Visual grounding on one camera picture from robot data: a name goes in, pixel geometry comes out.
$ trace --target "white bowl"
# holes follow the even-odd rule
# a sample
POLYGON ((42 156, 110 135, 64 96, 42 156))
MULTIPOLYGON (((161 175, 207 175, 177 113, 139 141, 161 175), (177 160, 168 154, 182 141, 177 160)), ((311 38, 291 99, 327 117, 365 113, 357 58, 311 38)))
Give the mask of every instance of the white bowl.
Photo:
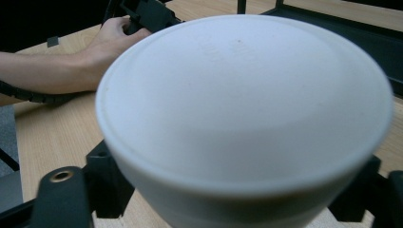
POLYGON ((393 95, 375 61, 328 30, 226 15, 126 51, 96 114, 125 177, 172 226, 290 228, 372 156, 393 95))

